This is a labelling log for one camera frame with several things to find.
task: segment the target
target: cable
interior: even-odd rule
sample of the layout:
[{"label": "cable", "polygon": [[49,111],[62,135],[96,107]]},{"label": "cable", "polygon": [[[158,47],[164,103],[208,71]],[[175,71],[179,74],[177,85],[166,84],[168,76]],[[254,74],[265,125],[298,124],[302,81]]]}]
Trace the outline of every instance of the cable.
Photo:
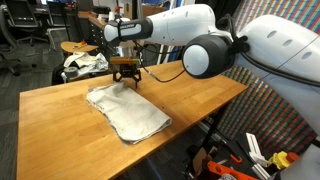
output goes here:
[{"label": "cable", "polygon": [[[229,30],[232,36],[232,39],[235,41],[236,39],[238,39],[238,37],[236,36],[235,30],[234,30],[234,25],[233,25],[233,21],[232,18],[229,14],[226,15],[226,17],[228,18],[228,26],[229,26]],[[284,72],[281,71],[279,69],[276,69],[274,67],[268,66],[266,64],[263,64],[261,62],[258,62],[257,60],[255,60],[253,57],[251,57],[248,53],[244,53],[241,52],[240,53],[249,63],[251,63],[252,65],[277,76],[286,78],[286,79],[290,79],[292,81],[295,82],[299,82],[302,84],[306,84],[306,85],[310,85],[310,86],[316,86],[316,87],[320,87],[320,83],[317,81],[313,81],[301,76],[297,76],[288,72]]]},{"label": "cable", "polygon": [[138,46],[138,47],[140,47],[140,48],[142,48],[142,49],[144,49],[144,50],[146,50],[146,51],[149,51],[149,52],[152,52],[152,53],[156,53],[156,54],[171,54],[171,53],[176,53],[176,52],[181,52],[181,51],[182,51],[182,50],[180,49],[180,50],[177,50],[177,51],[159,53],[159,52],[156,52],[156,51],[151,51],[151,50],[149,50],[149,49],[146,49],[145,47],[141,46],[141,45],[140,45],[139,43],[137,43],[136,41],[133,41],[133,42],[136,44],[136,46]]},{"label": "cable", "polygon": [[300,77],[300,76],[296,76],[294,74],[290,74],[290,73],[287,73],[287,72],[284,72],[284,71],[281,71],[281,70],[278,70],[278,69],[275,69],[273,67],[270,67],[270,66],[267,66],[265,64],[262,64],[258,61],[256,61],[255,59],[253,59],[249,54],[247,53],[241,53],[241,55],[249,62],[251,63],[252,65],[264,70],[264,71],[267,71],[271,74],[275,74],[275,75],[278,75],[278,76],[281,76],[283,78],[286,78],[286,79],[290,79],[290,80],[293,80],[293,81],[296,81],[296,82],[299,82],[299,83],[303,83],[303,84],[307,84],[307,85],[311,85],[311,86],[316,86],[316,87],[320,87],[320,83],[317,82],[317,81],[312,81],[312,80],[309,80],[309,79],[306,79],[306,78],[303,78],[303,77]]},{"label": "cable", "polygon": [[[152,47],[155,49],[155,51],[157,50],[157,47],[156,47],[156,45],[154,45],[154,44],[147,44],[147,46],[152,46]],[[143,62],[144,62],[144,63],[146,63],[146,62],[153,62],[157,57],[158,57],[158,56],[155,54],[154,57],[151,58],[151,60],[143,60]]]},{"label": "cable", "polygon": [[173,78],[171,78],[171,79],[168,79],[168,80],[160,80],[157,76],[155,76],[151,71],[149,71],[149,70],[143,65],[140,56],[139,56],[138,59],[139,59],[139,62],[140,62],[141,67],[142,67],[153,79],[155,79],[156,81],[161,82],[161,83],[170,82],[170,81],[176,79],[177,77],[179,77],[182,73],[184,73],[184,72],[186,71],[186,70],[184,69],[184,70],[181,71],[178,75],[176,75],[175,77],[173,77]]}]

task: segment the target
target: white towel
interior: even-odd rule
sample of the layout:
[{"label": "white towel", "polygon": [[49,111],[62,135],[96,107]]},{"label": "white towel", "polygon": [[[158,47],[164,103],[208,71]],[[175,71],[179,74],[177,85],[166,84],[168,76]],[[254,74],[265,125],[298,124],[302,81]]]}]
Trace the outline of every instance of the white towel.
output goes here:
[{"label": "white towel", "polygon": [[87,100],[127,143],[136,144],[171,124],[169,116],[123,82],[95,88]]}]

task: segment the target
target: box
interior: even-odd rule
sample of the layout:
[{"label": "box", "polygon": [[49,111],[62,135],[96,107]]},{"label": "box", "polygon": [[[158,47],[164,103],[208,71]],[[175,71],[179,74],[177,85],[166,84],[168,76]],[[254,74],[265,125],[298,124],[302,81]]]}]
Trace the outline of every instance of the box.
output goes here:
[{"label": "box", "polygon": [[[165,11],[166,8],[159,6],[142,5],[143,17],[154,15]],[[132,5],[124,4],[124,17],[132,19]]]}]

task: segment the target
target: crumpled cloth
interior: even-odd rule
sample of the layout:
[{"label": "crumpled cloth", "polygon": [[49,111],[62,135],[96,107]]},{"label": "crumpled cloth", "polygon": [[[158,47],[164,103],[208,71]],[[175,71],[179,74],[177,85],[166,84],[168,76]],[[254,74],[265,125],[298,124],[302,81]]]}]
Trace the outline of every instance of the crumpled cloth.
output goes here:
[{"label": "crumpled cloth", "polygon": [[91,64],[96,64],[97,63],[98,58],[95,56],[90,56],[87,52],[74,52],[73,55],[69,56],[63,66],[64,67],[69,67],[70,64],[75,61],[78,66],[84,67],[84,66],[88,66]]}]

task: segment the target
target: tabletop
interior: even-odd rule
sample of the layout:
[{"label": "tabletop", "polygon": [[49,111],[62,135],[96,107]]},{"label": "tabletop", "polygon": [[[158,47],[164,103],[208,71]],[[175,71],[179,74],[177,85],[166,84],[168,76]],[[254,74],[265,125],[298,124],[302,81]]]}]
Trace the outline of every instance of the tabletop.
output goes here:
[{"label": "tabletop", "polygon": [[[181,61],[147,67],[162,80],[183,70]],[[172,118],[172,124],[135,145],[124,145],[106,118],[86,100],[88,89],[114,83],[112,75],[20,93],[17,179],[114,179],[246,86],[225,76],[194,79],[186,72],[160,83],[142,71],[129,87]]]}]

